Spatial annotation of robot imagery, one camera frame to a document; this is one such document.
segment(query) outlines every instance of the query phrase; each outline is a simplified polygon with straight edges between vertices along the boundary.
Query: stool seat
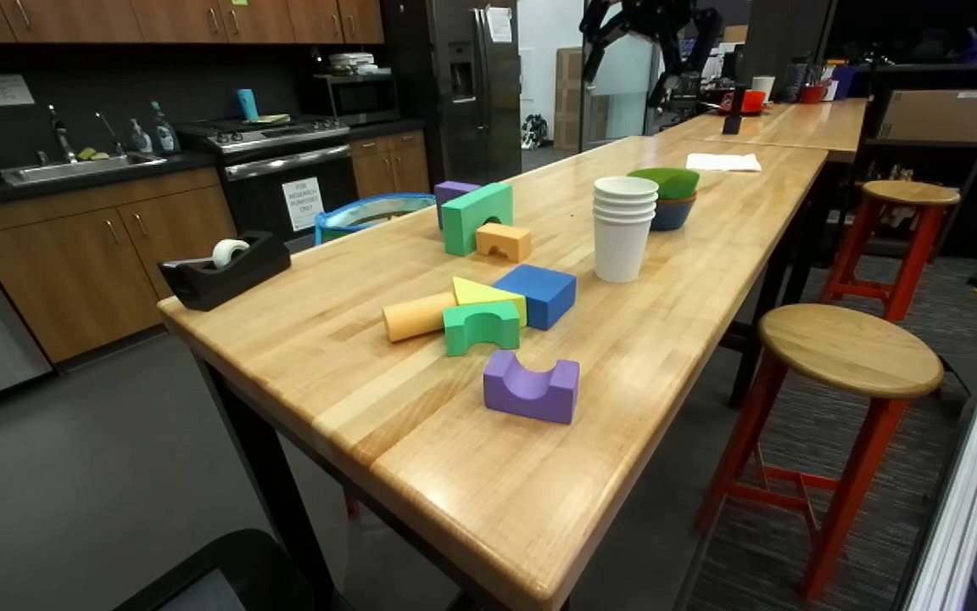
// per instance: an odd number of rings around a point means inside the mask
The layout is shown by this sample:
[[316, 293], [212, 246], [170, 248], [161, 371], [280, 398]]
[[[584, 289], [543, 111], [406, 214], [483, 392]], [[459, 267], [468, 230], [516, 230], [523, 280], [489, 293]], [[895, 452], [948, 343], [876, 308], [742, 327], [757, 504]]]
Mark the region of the stool seat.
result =
[[941, 387], [938, 354], [903, 327], [841, 307], [782, 307], [760, 337], [791, 371], [868, 398], [924, 398]]
[[941, 187], [941, 182], [919, 182], [919, 181], [868, 181], [863, 182], [868, 196], [880, 196], [885, 205], [898, 206], [955, 206], [959, 205], [958, 187]]

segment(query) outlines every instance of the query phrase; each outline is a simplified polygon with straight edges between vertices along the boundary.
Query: oven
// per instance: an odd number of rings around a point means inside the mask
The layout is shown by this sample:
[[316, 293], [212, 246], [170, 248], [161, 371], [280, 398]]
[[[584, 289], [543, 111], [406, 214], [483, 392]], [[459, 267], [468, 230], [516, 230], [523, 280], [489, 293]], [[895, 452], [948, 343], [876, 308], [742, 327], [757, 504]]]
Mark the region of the oven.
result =
[[312, 248], [321, 212], [358, 200], [350, 127], [212, 127], [203, 138], [217, 149], [238, 230], [267, 230], [290, 251], [303, 251]]

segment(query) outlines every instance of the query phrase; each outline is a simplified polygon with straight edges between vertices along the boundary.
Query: gray carpet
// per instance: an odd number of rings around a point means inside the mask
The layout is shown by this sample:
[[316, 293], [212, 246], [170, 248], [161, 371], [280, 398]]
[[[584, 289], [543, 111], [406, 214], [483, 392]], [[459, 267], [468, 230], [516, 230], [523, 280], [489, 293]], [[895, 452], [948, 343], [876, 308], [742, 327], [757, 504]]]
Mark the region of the gray carpet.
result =
[[[975, 261], [932, 261], [905, 319], [955, 375], [903, 425], [880, 483], [859, 516], [845, 561], [816, 609], [895, 609], [898, 574], [917, 562], [924, 496], [938, 491], [951, 465], [951, 433], [977, 399], [977, 293], [965, 282]], [[812, 380], [791, 380], [764, 430], [767, 461], [837, 476], [863, 425], [865, 403]], [[795, 514], [726, 504], [705, 552], [697, 557], [687, 609], [801, 609], [799, 583], [809, 562], [809, 525]]]

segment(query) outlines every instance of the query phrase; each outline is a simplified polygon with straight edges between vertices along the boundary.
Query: wooden stool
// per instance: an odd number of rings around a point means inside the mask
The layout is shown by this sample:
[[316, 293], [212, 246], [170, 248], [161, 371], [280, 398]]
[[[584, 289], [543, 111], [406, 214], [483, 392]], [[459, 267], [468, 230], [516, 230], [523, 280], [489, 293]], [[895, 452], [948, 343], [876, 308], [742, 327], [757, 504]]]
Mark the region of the wooden stool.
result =
[[[942, 371], [938, 354], [912, 333], [841, 307], [801, 302], [774, 308], [760, 319], [760, 339], [767, 345], [760, 378], [742, 403], [697, 524], [698, 528], [710, 528], [724, 500], [804, 514], [816, 532], [804, 597], [819, 597], [835, 574], [859, 506], [898, 430], [898, 422], [917, 398], [941, 387]], [[868, 398], [868, 413], [837, 483], [774, 468], [760, 458], [760, 430], [788, 371]], [[757, 458], [757, 483], [742, 480], [749, 458]], [[816, 514], [809, 489], [835, 491], [824, 518]]]
[[[959, 189], [955, 187], [917, 182], [917, 181], [868, 181], [863, 187], [859, 217], [835, 256], [835, 265], [824, 286], [824, 302], [837, 302], [845, 295], [865, 295], [885, 307], [885, 319], [903, 319], [917, 295], [924, 267], [932, 258], [938, 237], [955, 205], [959, 205]], [[855, 280], [859, 258], [865, 256], [865, 246], [871, 230], [883, 223], [890, 206], [909, 206], [917, 214], [912, 237], [903, 256], [895, 286], [859, 282]]]

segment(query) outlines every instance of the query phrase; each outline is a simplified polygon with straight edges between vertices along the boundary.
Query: countertop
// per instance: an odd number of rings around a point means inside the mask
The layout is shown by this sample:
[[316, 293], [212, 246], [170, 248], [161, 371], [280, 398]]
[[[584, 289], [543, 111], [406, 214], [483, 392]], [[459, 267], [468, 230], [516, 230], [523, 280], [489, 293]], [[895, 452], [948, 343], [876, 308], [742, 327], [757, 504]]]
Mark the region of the countertop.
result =
[[[420, 118], [375, 122], [375, 127], [350, 128], [350, 138], [412, 132], [420, 127], [423, 127]], [[31, 182], [31, 187], [9, 187], [6, 181], [0, 181], [0, 205], [68, 192], [68, 189], [93, 189], [93, 187], [110, 187], [110, 182], [128, 182], [128, 181], [147, 181], [147, 175], [163, 175], [163, 174], [185, 174], [185, 170], [197, 170], [197, 165], [217, 165], [217, 152], [186, 149], [185, 156], [173, 156], [163, 165], [137, 165], [137, 170], [122, 170], [122, 174], [76, 175], [76, 181]]]

